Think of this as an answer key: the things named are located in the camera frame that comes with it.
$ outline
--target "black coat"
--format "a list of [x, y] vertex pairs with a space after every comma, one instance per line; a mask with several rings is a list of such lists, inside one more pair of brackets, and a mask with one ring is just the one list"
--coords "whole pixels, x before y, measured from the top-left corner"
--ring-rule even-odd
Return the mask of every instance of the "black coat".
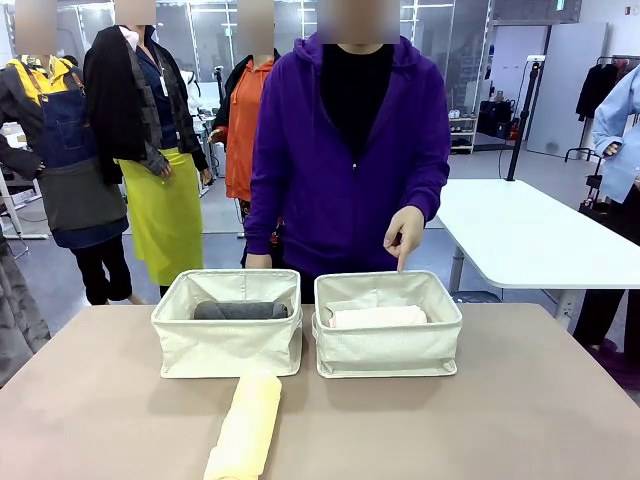
[[[278, 50], [273, 49], [273, 62], [277, 62], [280, 58], [280, 54]], [[240, 63], [238, 63], [233, 70], [231, 71], [231, 75], [227, 78], [226, 83], [224, 84], [224, 99], [220, 104], [220, 110], [216, 114], [216, 119], [213, 121], [213, 130], [218, 127], [228, 127], [229, 126], [229, 112], [231, 111], [231, 94], [236, 89], [238, 82], [242, 78], [242, 72], [247, 68], [247, 64], [249, 60], [253, 59], [253, 55], [249, 55], [245, 57]]]
[[[186, 105], [187, 87], [173, 56], [156, 42], [153, 42], [153, 47], [168, 60]], [[122, 171], [113, 162], [114, 158], [133, 161], [147, 158], [142, 105], [127, 48], [120, 27], [115, 25], [98, 32], [84, 60], [89, 118], [98, 142], [105, 179], [111, 183], [122, 181]], [[193, 119], [190, 125], [190, 134], [195, 135]], [[197, 150], [188, 153], [192, 154], [198, 170], [207, 168], [207, 160], [199, 144]]]
[[596, 65], [589, 70], [584, 81], [576, 113], [580, 115], [580, 121], [593, 118], [596, 109], [611, 93], [618, 80], [618, 68], [615, 65]]

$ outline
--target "dark gray rolled cloth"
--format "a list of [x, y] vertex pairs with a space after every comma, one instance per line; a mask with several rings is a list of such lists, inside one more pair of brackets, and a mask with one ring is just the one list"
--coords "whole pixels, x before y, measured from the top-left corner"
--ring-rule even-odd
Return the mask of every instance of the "dark gray rolled cloth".
[[194, 320], [270, 320], [287, 318], [287, 307], [276, 302], [214, 302], [198, 304]]

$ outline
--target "rolled towel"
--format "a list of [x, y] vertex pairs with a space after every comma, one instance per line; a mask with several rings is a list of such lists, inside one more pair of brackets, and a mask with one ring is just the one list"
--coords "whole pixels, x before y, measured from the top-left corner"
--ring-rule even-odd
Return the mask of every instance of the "rolled towel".
[[266, 370], [240, 377], [204, 480], [255, 480], [264, 471], [278, 414], [282, 383]]
[[214, 302], [199, 303], [194, 320], [270, 320], [287, 318], [287, 307], [276, 302]]
[[426, 323], [427, 315], [417, 305], [339, 310], [329, 319], [332, 328], [397, 327]]

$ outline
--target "purple hoodie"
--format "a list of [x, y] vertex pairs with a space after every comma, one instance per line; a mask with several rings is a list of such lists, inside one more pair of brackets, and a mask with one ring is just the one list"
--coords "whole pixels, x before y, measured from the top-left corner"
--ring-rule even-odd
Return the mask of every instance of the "purple hoodie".
[[357, 167], [320, 98], [322, 45], [298, 39], [267, 78], [253, 150], [249, 253], [269, 253], [284, 219], [285, 262], [302, 272], [395, 270], [391, 218], [413, 205], [431, 220], [451, 149], [444, 82], [409, 40], [395, 45], [389, 89]]

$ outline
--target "table leg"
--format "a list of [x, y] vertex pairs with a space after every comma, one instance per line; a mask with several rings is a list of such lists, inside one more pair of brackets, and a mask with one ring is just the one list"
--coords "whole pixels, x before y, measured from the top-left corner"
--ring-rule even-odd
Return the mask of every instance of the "table leg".
[[462, 266], [464, 265], [464, 252], [456, 246], [451, 264], [451, 276], [449, 277], [449, 293], [460, 290], [460, 277], [462, 277]]
[[573, 313], [575, 297], [575, 290], [563, 290], [560, 294], [560, 300], [558, 300], [558, 306], [556, 307], [556, 320], [558, 320], [560, 325], [567, 329], [571, 322], [571, 314]]

